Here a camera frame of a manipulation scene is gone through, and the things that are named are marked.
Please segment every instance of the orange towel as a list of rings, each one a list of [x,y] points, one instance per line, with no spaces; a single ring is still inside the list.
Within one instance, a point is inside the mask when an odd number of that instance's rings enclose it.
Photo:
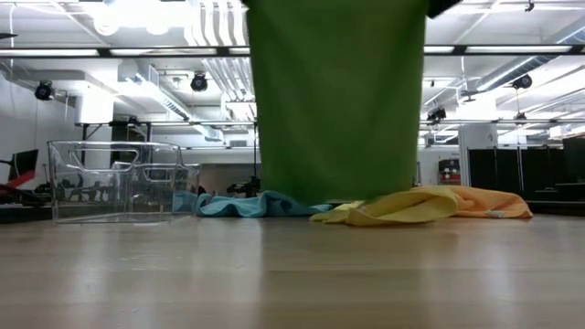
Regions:
[[[355,202],[311,217],[326,224],[377,226],[426,223],[449,217],[532,218],[524,200],[515,194],[466,186],[424,186],[383,196],[374,202]]]

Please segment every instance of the towel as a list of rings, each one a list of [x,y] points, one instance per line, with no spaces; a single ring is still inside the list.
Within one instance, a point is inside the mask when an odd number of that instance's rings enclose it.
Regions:
[[[515,194],[466,186],[415,187],[377,200],[342,205],[313,215],[312,221],[366,227],[387,224],[427,223],[449,217],[522,218],[532,213]]]
[[[195,212],[200,217],[296,217],[311,216],[331,210],[329,205],[306,207],[277,192],[265,191],[260,196],[236,198],[203,194]]]

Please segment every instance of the clear plastic bin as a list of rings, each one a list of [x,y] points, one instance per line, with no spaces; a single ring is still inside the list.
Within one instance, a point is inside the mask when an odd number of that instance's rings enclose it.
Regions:
[[[167,221],[197,199],[198,167],[176,145],[50,142],[48,153],[55,223]]]

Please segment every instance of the green cloth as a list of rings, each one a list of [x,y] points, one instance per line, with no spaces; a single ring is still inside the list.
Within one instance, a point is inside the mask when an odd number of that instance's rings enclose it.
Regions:
[[[427,0],[251,0],[262,189],[314,204],[408,190]]]

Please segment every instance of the floor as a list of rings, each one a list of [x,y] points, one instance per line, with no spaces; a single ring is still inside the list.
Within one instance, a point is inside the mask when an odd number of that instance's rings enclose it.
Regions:
[[[585,218],[0,227],[4,328],[582,328]]]

